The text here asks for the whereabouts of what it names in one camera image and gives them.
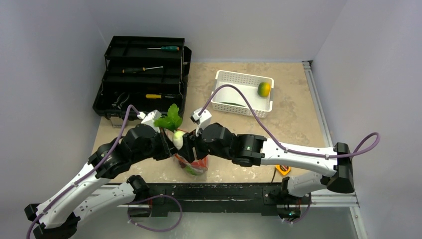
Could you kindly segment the white radish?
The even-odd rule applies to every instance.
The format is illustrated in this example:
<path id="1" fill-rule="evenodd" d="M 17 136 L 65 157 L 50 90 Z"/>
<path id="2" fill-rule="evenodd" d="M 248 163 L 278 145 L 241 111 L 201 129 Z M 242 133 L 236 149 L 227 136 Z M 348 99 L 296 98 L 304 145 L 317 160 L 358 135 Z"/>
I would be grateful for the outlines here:
<path id="1" fill-rule="evenodd" d="M 183 135 L 185 134 L 182 130 L 179 130 L 182 122 L 183 119 L 179 116 L 179 107 L 176 104 L 169 106 L 166 116 L 161 116 L 154 121 L 156 127 L 161 127 L 173 133 L 170 139 L 178 150 L 183 147 Z"/>

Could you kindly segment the clear orange zip bag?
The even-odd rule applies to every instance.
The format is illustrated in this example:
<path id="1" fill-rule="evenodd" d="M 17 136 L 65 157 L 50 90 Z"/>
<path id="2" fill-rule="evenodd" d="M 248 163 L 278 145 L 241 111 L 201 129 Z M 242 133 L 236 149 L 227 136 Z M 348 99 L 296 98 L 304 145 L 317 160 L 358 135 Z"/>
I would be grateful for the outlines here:
<path id="1" fill-rule="evenodd" d="M 208 171 L 209 159 L 205 153 L 200 152 L 197 148 L 196 139 L 194 132 L 177 130 L 173 135 L 173 144 L 178 150 L 175 157 L 178 159 L 180 166 L 188 174 L 200 176 Z"/>

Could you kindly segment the green cucumber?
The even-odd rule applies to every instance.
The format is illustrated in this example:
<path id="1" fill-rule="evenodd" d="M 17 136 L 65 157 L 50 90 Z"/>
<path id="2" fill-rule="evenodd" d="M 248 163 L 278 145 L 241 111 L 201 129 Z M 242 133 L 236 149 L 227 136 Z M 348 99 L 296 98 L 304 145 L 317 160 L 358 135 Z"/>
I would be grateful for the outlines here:
<path id="1" fill-rule="evenodd" d="M 226 105 L 231 105 L 231 106 L 236 106 L 236 107 L 246 107 L 245 105 L 231 103 L 231 102 L 220 102 L 220 104 L 226 104 Z"/>

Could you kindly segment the green yellow mango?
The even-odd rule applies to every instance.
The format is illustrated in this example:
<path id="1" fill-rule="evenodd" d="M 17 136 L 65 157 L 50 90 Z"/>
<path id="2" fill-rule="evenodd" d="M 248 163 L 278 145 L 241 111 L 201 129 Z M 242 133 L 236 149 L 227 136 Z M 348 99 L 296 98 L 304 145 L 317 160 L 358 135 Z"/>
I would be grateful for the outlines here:
<path id="1" fill-rule="evenodd" d="M 271 89 L 271 84 L 269 84 L 268 82 L 261 82 L 258 85 L 257 94 L 262 98 L 266 98 L 270 95 Z"/>

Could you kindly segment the pink peach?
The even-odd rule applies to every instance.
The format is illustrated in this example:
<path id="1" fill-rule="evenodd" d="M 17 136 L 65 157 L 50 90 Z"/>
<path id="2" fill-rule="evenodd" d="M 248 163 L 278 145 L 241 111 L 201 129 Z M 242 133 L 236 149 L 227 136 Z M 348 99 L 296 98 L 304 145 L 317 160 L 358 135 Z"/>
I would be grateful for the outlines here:
<path id="1" fill-rule="evenodd" d="M 200 169 L 200 170 L 207 170 L 208 166 L 209 166 L 208 157 L 205 157 L 203 159 L 197 159 L 194 162 L 192 162 L 191 165 L 194 168 L 197 168 L 197 169 Z"/>

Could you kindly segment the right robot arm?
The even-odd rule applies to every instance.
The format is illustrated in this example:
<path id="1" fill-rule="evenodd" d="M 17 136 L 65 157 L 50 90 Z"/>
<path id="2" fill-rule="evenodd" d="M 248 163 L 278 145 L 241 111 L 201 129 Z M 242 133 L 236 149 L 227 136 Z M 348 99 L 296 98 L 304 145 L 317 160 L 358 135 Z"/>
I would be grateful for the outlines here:
<path id="1" fill-rule="evenodd" d="M 306 174 L 283 180 L 279 195 L 287 203 L 320 189 L 353 193 L 353 169 L 348 153 L 348 145 L 344 143 L 326 148 L 294 144 L 281 147 L 261 135 L 232 133 L 218 123 L 184 134 L 179 150 L 189 162 L 195 157 L 213 155 L 242 167 L 285 165 L 307 170 Z"/>

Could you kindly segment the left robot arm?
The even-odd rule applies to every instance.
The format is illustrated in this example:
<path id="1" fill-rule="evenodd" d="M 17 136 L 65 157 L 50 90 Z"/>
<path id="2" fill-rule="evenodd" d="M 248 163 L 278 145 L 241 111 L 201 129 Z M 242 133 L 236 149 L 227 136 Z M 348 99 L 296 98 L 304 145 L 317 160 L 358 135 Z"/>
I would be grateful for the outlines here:
<path id="1" fill-rule="evenodd" d="M 168 135 L 162 128 L 141 123 L 104 144 L 89 157 L 80 172 L 59 192 L 41 204 L 29 204 L 25 214 L 31 221 L 26 238 L 69 239 L 79 223 L 96 213 L 122 204 L 141 204 L 160 198 L 139 175 L 105 194 L 89 198 L 95 190 L 144 159 L 167 159 L 183 146 L 184 132 Z"/>

